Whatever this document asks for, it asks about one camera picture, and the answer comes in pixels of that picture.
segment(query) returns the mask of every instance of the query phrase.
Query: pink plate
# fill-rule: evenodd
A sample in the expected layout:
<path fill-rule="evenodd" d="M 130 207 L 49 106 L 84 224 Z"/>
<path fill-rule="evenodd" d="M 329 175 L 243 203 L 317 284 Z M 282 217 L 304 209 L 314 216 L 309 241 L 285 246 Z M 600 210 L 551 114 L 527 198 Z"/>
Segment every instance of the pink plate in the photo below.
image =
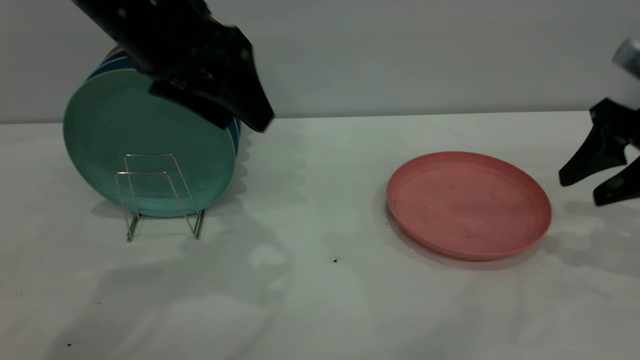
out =
<path fill-rule="evenodd" d="M 549 198 L 531 176 L 471 152 L 437 152 L 405 163 L 389 180 L 387 203 L 412 238 L 471 261 L 517 254 L 551 224 Z"/>

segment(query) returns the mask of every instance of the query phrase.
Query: blue plate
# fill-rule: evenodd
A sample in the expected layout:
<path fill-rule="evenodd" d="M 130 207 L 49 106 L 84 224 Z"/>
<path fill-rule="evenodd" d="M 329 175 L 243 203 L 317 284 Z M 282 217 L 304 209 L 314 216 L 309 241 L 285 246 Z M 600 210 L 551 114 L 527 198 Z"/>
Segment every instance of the blue plate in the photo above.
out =
<path fill-rule="evenodd" d="M 131 62 L 129 61 L 128 56 L 126 56 L 125 58 L 119 58 L 119 59 L 115 59 L 115 60 L 111 60 L 111 61 L 107 61 L 106 63 L 103 63 L 102 65 L 100 65 L 100 67 L 95 69 L 95 71 L 93 71 L 91 75 L 89 75 L 89 77 L 86 78 L 84 82 L 86 83 L 91 78 L 94 78 L 107 71 L 122 70 L 122 69 L 133 69 L 133 64 L 131 64 Z"/>
<path fill-rule="evenodd" d="M 126 51 L 124 51 L 124 49 L 120 49 L 120 50 L 116 51 L 115 53 L 113 53 L 113 54 L 111 54 L 111 55 L 107 56 L 107 57 L 106 57 L 106 58 L 105 58 L 105 59 L 100 63 L 100 65 L 102 65 L 102 64 L 104 64 L 104 63 L 107 63 L 107 62 L 109 62 L 109 61 L 111 61 L 111 60 L 115 60 L 115 59 L 123 58 L 123 57 L 125 57 L 125 56 L 129 56 L 129 54 L 127 54 L 127 52 L 126 52 Z"/>

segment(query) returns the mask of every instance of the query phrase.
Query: teal plate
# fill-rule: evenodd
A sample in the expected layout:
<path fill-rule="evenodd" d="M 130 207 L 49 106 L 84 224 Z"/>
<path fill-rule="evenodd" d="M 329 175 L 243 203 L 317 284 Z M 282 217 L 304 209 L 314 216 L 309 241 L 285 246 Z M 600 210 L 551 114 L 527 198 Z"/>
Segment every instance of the teal plate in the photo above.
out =
<path fill-rule="evenodd" d="M 136 70 L 114 70 L 87 81 L 67 106 L 63 133 L 67 152 L 82 177 L 120 206 L 115 173 L 125 154 L 172 153 L 197 209 L 211 206 L 231 181 L 235 150 L 229 130 L 148 93 L 152 80 Z M 132 172 L 166 171 L 187 213 L 196 209 L 171 157 L 129 158 Z M 125 207 L 134 211 L 127 176 L 118 177 Z M 138 211 L 153 217 L 182 216 L 166 176 L 131 176 Z"/>

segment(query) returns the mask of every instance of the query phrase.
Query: robotic arm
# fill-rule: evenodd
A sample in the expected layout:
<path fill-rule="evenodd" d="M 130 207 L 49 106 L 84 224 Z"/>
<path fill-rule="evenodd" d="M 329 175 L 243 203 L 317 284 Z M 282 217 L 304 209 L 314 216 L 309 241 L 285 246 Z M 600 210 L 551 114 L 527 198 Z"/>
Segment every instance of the robotic arm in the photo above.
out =
<path fill-rule="evenodd" d="M 73 0 L 154 80 L 152 95 L 190 109 L 218 127 L 232 113 L 263 132 L 273 110 L 237 27 L 211 17 L 204 0 Z"/>
<path fill-rule="evenodd" d="M 640 79 L 640 41 L 627 40 L 614 62 Z M 627 164 L 625 147 L 640 148 L 640 110 L 604 99 L 592 107 L 593 127 L 578 152 L 560 170 L 560 184 L 569 186 L 602 170 Z M 593 190 L 597 206 L 640 197 L 640 158 Z"/>

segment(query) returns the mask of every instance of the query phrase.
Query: metal robot arm part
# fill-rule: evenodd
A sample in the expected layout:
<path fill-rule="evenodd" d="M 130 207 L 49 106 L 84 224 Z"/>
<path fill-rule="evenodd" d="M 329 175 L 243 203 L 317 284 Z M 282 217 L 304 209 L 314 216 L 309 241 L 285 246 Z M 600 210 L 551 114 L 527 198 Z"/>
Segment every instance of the metal robot arm part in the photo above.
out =
<path fill-rule="evenodd" d="M 204 0 L 74 0 L 118 42 L 150 93 L 226 127 L 233 116 L 263 132 L 273 110 L 260 85 L 253 47 L 237 27 L 211 17 Z"/>

